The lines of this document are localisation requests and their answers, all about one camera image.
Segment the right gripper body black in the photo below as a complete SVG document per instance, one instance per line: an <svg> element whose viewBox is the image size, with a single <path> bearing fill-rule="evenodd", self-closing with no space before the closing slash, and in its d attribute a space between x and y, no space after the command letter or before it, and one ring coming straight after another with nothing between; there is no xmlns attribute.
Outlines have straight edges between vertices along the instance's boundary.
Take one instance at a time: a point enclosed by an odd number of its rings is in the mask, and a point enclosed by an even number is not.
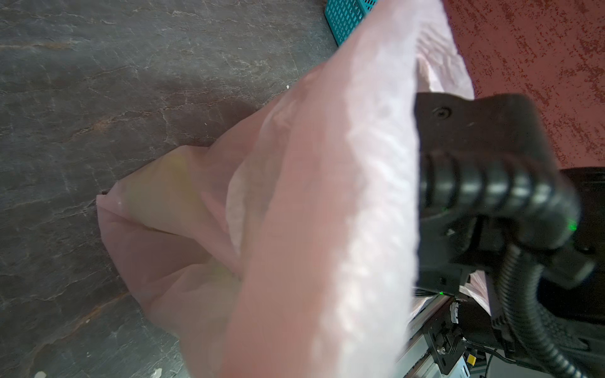
<svg viewBox="0 0 605 378"><path fill-rule="evenodd" d="M421 93L417 287L455 295L474 271L497 271L518 247L565 289L594 271L573 250L581 199L557 168L540 115L522 94L467 100Z"/></svg>

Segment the pink plastic bag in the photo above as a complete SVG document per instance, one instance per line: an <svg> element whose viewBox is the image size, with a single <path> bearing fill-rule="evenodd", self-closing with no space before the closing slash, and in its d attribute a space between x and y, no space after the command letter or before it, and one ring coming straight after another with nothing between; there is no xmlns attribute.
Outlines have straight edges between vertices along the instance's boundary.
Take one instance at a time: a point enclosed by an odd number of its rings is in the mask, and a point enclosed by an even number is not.
<svg viewBox="0 0 605 378"><path fill-rule="evenodd" d="M420 90L474 97L440 1L380 1L329 60L212 146L96 199L192 377L390 377L418 310Z"/></svg>

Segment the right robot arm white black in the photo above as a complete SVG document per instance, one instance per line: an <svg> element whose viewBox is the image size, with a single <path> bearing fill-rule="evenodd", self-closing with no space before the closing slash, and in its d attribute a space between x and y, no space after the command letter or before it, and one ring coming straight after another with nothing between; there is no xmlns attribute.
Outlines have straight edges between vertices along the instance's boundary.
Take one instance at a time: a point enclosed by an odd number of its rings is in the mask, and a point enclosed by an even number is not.
<svg viewBox="0 0 605 378"><path fill-rule="evenodd" d="M604 170L559 169L521 94L421 93L419 296L442 374L470 356L604 375Z"/></svg>

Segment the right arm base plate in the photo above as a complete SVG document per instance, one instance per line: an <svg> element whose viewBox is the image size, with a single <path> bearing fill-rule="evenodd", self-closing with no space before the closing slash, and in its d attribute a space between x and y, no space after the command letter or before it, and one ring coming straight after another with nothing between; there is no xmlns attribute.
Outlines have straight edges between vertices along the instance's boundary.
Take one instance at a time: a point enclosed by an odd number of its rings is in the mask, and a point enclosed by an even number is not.
<svg viewBox="0 0 605 378"><path fill-rule="evenodd" d="M450 306L444 305L436 311L423 326L422 333L441 374L451 373L463 356L465 347L462 329L452 321Z"/></svg>

